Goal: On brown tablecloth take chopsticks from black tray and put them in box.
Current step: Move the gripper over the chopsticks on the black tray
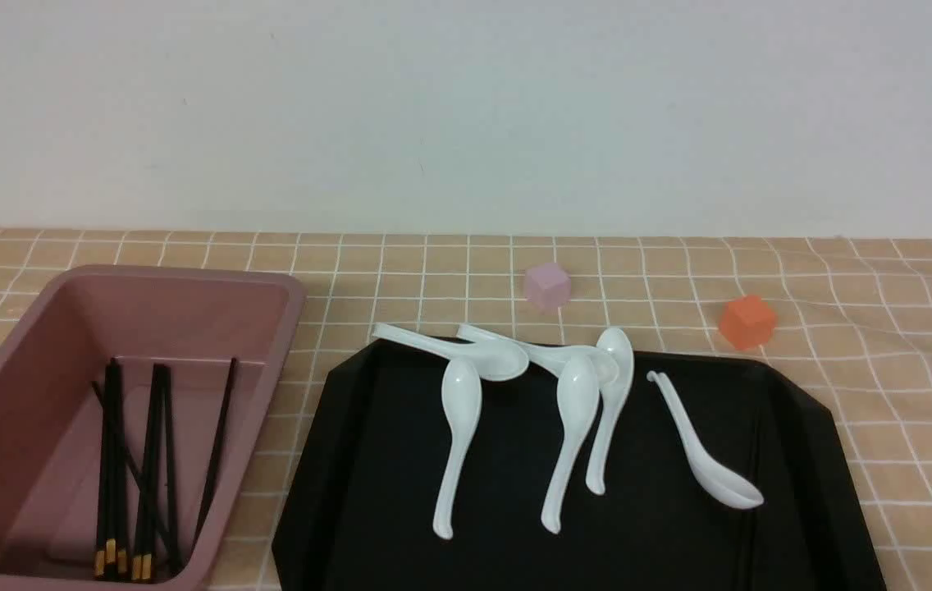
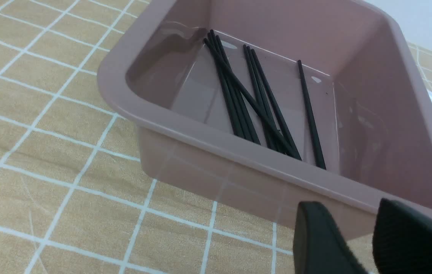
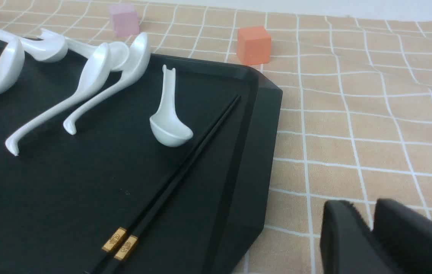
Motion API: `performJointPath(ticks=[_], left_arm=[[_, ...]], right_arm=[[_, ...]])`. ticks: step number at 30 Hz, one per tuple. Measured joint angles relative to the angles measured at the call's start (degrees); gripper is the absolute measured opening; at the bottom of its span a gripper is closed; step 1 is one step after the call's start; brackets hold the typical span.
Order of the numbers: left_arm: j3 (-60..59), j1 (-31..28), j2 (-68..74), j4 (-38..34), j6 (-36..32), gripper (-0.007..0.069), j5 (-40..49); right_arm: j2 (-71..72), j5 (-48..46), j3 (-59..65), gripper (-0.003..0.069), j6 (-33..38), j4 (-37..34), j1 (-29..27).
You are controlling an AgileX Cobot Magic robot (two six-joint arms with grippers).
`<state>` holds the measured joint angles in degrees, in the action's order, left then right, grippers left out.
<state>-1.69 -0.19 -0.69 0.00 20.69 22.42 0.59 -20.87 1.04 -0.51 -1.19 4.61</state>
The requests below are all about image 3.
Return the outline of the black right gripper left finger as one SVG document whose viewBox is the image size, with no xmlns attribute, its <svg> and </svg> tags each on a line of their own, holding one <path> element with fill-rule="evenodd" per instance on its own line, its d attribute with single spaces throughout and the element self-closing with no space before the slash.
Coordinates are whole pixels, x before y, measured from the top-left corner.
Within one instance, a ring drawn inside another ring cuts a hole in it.
<svg viewBox="0 0 432 274">
<path fill-rule="evenodd" d="M 394 274 L 395 267 L 348 201 L 324 203 L 320 249 L 325 274 Z"/>
</svg>

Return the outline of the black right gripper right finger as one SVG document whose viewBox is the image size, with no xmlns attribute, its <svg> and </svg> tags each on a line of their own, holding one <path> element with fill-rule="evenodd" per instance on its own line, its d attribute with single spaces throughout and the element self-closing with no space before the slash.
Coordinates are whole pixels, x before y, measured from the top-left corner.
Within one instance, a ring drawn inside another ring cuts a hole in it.
<svg viewBox="0 0 432 274">
<path fill-rule="evenodd" d="M 380 198 L 373 234 L 406 274 L 432 274 L 432 220 L 391 198 Z"/>
</svg>

